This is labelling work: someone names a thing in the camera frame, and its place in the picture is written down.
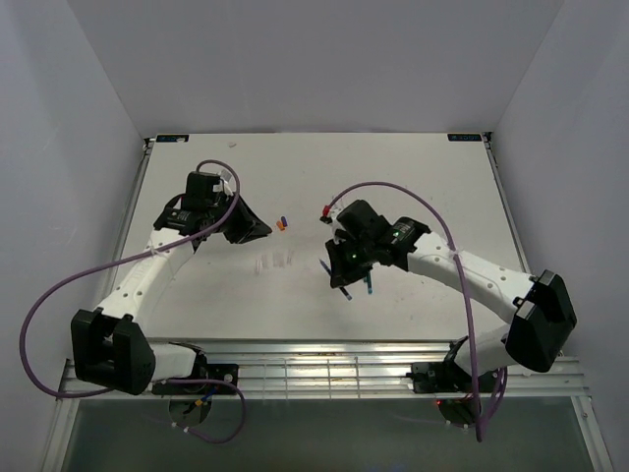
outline purple cable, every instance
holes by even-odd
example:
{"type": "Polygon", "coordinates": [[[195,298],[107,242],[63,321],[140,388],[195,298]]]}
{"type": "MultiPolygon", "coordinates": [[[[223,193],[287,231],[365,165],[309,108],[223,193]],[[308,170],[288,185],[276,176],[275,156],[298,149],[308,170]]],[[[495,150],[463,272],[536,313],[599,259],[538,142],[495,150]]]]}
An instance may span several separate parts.
{"type": "Polygon", "coordinates": [[[247,420],[247,402],[245,401],[245,395],[241,392],[241,390],[239,388],[237,388],[232,383],[224,382],[224,381],[214,381],[214,380],[211,380],[211,379],[193,379],[193,380],[190,380],[190,379],[180,379],[180,380],[179,379],[169,379],[166,382],[168,384],[174,384],[174,385],[208,384],[208,385],[228,386],[229,388],[234,390],[238,396],[240,396],[240,404],[242,406],[242,408],[241,408],[241,415],[240,415],[240,423],[238,423],[238,426],[236,427],[236,429],[230,435],[228,435],[225,438],[221,438],[219,440],[216,440],[216,439],[213,439],[213,438],[211,438],[211,437],[209,437],[209,436],[207,436],[207,435],[205,435],[203,433],[200,433],[199,431],[193,430],[192,428],[188,428],[188,430],[186,430],[186,427],[183,427],[183,426],[178,425],[177,423],[175,423],[176,426],[178,426],[179,428],[183,429],[187,433],[190,433],[191,435],[196,436],[197,438],[205,441],[206,443],[225,444],[225,443],[228,443],[228,442],[232,441],[234,438],[236,438],[239,435],[239,433],[243,430],[243,428],[245,427],[245,421],[247,420]]]}
{"type": "Polygon", "coordinates": [[[450,232],[450,228],[446,224],[443,217],[437,212],[437,210],[429,204],[426,200],[424,200],[419,195],[411,192],[410,190],[405,189],[404,187],[392,184],[390,182],[362,182],[360,184],[352,185],[348,187],[343,192],[338,194],[327,206],[328,208],[332,208],[336,202],[338,202],[345,195],[350,193],[353,190],[360,189],[361,187],[389,187],[391,189],[399,190],[400,192],[405,193],[409,197],[415,199],[420,204],[422,204],[432,215],[436,218],[436,220],[443,228],[443,232],[445,233],[445,238],[447,239],[447,243],[449,248],[454,252],[454,256],[452,257],[454,264],[456,265],[456,270],[459,274],[459,279],[461,280],[461,292],[463,293],[463,300],[465,302],[465,314],[468,322],[468,336],[470,341],[470,359],[471,359],[471,367],[472,367],[472,393],[474,395],[474,417],[475,421],[475,429],[476,429],[476,439],[479,443],[483,441],[483,429],[484,429],[484,418],[481,417],[481,393],[479,389],[479,367],[478,367],[478,358],[476,352],[476,339],[474,333],[474,319],[472,317],[472,301],[470,297],[470,285],[468,284],[467,277],[465,276],[465,270],[463,269],[463,265],[461,264],[461,259],[456,251],[456,245],[454,244],[454,238],[452,238],[452,233],[450,232]]]}
{"type": "MultiPolygon", "coordinates": [[[[197,166],[197,171],[199,171],[206,164],[218,164],[218,165],[220,165],[222,167],[225,167],[234,176],[234,181],[236,182],[236,189],[234,190],[234,199],[232,200],[232,203],[227,208],[227,211],[225,211],[225,214],[223,214],[218,219],[218,221],[216,221],[211,226],[205,228],[204,230],[202,230],[202,231],[200,231],[200,232],[198,232],[196,234],[193,234],[191,236],[187,236],[187,237],[185,237],[183,239],[180,239],[179,241],[175,241],[174,243],[170,243],[170,244],[166,244],[164,246],[161,246],[161,247],[155,249],[156,252],[162,253],[164,251],[168,251],[169,249],[175,248],[177,246],[181,246],[182,244],[189,243],[189,242],[191,242],[191,241],[193,241],[193,240],[195,240],[197,238],[200,238],[202,236],[205,236],[207,234],[212,233],[217,228],[219,228],[227,220],[227,218],[229,218],[229,216],[231,215],[232,211],[234,211],[234,208],[236,207],[236,204],[238,203],[238,200],[240,199],[240,179],[238,178],[238,175],[236,174],[236,171],[234,171],[234,169],[231,166],[229,166],[228,164],[226,164],[225,162],[221,162],[220,160],[215,160],[215,159],[208,159],[208,160],[204,160],[204,161],[200,162],[199,165],[197,166]]],[[[66,393],[66,392],[63,392],[63,391],[53,390],[52,388],[49,388],[48,386],[44,385],[37,378],[37,376],[35,375],[34,371],[32,370],[32,367],[30,366],[30,363],[29,363],[29,358],[28,358],[28,355],[27,355],[27,332],[29,330],[29,325],[30,325],[30,322],[32,321],[32,317],[37,312],[37,310],[39,309],[41,304],[43,302],[45,302],[46,299],[50,295],[55,293],[61,287],[69,284],[70,282],[74,282],[75,280],[77,280],[79,278],[83,278],[85,276],[92,275],[93,273],[101,272],[101,271],[107,270],[108,268],[111,268],[111,267],[116,267],[116,266],[121,266],[123,264],[132,263],[134,261],[139,261],[140,259],[149,258],[152,255],[153,255],[153,253],[151,251],[146,251],[144,253],[139,253],[139,254],[135,254],[133,256],[128,256],[127,258],[121,259],[119,261],[113,261],[111,263],[98,265],[96,267],[89,268],[87,270],[83,270],[82,272],[75,273],[74,275],[70,275],[68,278],[64,278],[60,282],[57,282],[56,284],[54,284],[52,287],[50,287],[48,290],[46,290],[37,299],[37,301],[34,303],[34,305],[30,308],[29,312],[27,313],[27,317],[24,319],[24,322],[22,323],[22,329],[20,330],[20,360],[22,361],[22,366],[24,367],[24,370],[27,373],[27,376],[29,377],[30,381],[37,388],[39,388],[44,393],[47,393],[48,395],[54,396],[55,398],[87,398],[89,396],[96,396],[96,395],[99,395],[101,393],[106,393],[106,392],[112,390],[112,388],[104,388],[104,389],[101,389],[101,390],[86,391],[86,392],[80,392],[80,393],[66,393]]]]}

